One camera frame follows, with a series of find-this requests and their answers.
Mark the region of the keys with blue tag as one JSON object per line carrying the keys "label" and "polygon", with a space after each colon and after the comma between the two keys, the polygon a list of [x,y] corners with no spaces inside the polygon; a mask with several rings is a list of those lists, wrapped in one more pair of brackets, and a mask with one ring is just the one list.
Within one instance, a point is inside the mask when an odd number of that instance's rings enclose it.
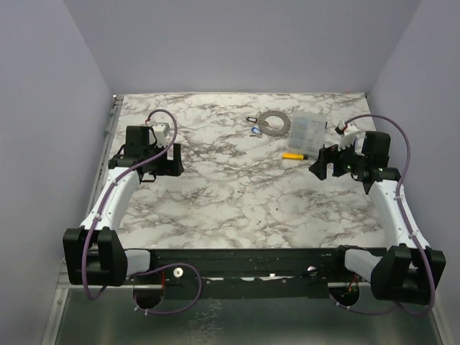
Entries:
{"label": "keys with blue tag", "polygon": [[255,116],[248,116],[246,118],[246,121],[252,124],[252,127],[251,127],[252,133],[250,134],[250,136],[261,138],[263,136],[263,129],[265,128],[264,122]]}

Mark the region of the perforated metal ring disc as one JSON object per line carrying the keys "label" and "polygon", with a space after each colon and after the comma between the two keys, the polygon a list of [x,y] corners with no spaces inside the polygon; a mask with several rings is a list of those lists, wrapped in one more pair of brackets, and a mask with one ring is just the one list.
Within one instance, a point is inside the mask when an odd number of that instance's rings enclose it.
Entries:
{"label": "perforated metal ring disc", "polygon": [[284,137],[291,128],[291,121],[282,111],[268,110],[259,115],[259,129],[268,137]]}

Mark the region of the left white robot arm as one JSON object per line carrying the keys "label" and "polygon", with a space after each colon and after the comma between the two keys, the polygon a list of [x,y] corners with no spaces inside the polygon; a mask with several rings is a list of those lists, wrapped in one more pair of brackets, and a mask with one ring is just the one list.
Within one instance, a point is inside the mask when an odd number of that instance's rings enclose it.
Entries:
{"label": "left white robot arm", "polygon": [[117,231],[129,201],[145,181],[183,173],[179,144],[167,145],[169,124],[128,126],[125,143],[109,160],[103,190],[90,213],[76,229],[63,235],[68,278],[73,285],[122,285],[135,275],[145,284],[154,282],[158,265],[146,249],[123,248]]}

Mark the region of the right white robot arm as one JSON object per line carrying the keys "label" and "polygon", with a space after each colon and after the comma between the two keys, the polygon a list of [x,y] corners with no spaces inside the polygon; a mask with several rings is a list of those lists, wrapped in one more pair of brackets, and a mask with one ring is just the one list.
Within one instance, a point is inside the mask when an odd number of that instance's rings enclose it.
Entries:
{"label": "right white robot arm", "polygon": [[403,177],[389,167],[391,137],[383,132],[365,132],[361,152],[355,150],[355,134],[339,144],[322,147],[309,170],[319,179],[349,174],[363,185],[385,230],[387,251],[377,257],[366,249],[349,247],[343,257],[330,263],[331,275],[346,281],[354,274],[370,283],[378,300],[429,305],[446,266],[443,252],[431,248],[421,234],[405,199]]}

